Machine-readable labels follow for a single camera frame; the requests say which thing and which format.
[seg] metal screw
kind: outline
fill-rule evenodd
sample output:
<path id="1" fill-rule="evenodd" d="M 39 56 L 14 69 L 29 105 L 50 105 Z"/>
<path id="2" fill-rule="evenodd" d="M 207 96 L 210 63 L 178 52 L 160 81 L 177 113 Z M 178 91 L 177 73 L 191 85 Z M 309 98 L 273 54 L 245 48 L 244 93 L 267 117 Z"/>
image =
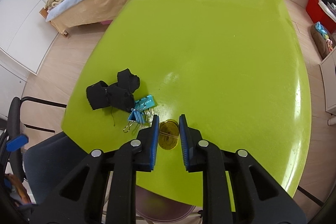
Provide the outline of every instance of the metal screw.
<path id="1" fill-rule="evenodd" d="M 202 146 L 202 147 L 207 147 L 207 146 L 209 145 L 209 142 L 206 141 L 206 140 L 200 140 L 200 141 L 198 142 L 198 145 L 199 145 L 199 146 Z"/>
<path id="2" fill-rule="evenodd" d="M 92 156 L 92 157 L 97 158 L 97 157 L 99 157 L 100 155 L 101 155 L 101 150 L 99 150 L 99 149 L 93 150 L 93 151 L 91 152 L 91 156 Z"/>
<path id="3" fill-rule="evenodd" d="M 139 146 L 139 145 L 141 145 L 141 141 L 139 141 L 139 140 L 132 140 L 131 141 L 131 146 Z"/>
<path id="4" fill-rule="evenodd" d="M 246 157 L 248 155 L 247 151 L 244 149 L 238 150 L 238 155 L 241 157 Z"/>

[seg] green table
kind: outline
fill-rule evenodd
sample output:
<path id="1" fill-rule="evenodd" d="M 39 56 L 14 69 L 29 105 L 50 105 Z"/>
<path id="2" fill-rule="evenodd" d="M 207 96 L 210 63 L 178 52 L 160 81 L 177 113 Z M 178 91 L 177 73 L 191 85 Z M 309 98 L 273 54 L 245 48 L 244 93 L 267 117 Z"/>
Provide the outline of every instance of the green table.
<path id="1" fill-rule="evenodd" d="M 118 149 L 128 113 L 92 111 L 86 87 L 141 79 L 135 99 L 152 94 L 160 121 L 185 114 L 188 125 L 221 149 L 248 150 L 290 194 L 310 141 L 307 71 L 283 0 L 129 0 L 92 52 L 70 97 L 62 129 L 86 152 Z M 158 147 L 137 184 L 202 205 L 202 175 L 185 171 L 181 146 Z"/>

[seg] beige bed skirt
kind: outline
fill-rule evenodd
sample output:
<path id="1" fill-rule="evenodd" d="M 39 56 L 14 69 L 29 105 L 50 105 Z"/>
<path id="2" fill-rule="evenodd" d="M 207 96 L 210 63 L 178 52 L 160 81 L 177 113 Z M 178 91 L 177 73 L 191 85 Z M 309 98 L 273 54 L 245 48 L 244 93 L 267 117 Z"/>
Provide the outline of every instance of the beige bed skirt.
<path id="1" fill-rule="evenodd" d="M 83 0 L 50 22 L 60 33 L 64 33 L 74 26 L 114 20 L 126 2 L 127 0 Z"/>

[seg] black cloth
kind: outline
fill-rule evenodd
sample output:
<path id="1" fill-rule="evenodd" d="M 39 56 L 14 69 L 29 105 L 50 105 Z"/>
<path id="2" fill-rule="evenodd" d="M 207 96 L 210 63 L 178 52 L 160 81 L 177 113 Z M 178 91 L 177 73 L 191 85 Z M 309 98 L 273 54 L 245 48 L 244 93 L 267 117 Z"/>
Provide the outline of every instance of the black cloth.
<path id="1" fill-rule="evenodd" d="M 134 97 L 128 90 L 116 85 L 110 85 L 107 87 L 107 93 L 107 98 L 111 106 L 126 112 L 131 112 L 132 108 L 134 108 Z"/>
<path id="2" fill-rule="evenodd" d="M 107 85 L 99 81 L 86 88 L 86 97 L 93 110 L 112 106 L 120 110 L 131 112 L 135 105 L 133 94 L 140 87 L 140 78 L 129 69 L 119 71 L 118 82 Z"/>
<path id="3" fill-rule="evenodd" d="M 93 110 L 110 106 L 107 99 L 107 87 L 108 85 L 104 81 L 99 81 L 86 88 L 86 98 Z"/>

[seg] red storage box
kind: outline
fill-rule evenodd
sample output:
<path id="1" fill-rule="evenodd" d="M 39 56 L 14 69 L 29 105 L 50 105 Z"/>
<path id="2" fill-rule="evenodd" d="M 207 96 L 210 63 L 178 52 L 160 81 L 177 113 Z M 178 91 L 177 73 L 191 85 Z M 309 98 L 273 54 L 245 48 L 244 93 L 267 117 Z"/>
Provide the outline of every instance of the red storage box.
<path id="1" fill-rule="evenodd" d="M 330 33 L 336 31 L 336 23 L 320 7 L 319 0 L 308 0 L 306 11 L 313 23 L 319 21 Z"/>

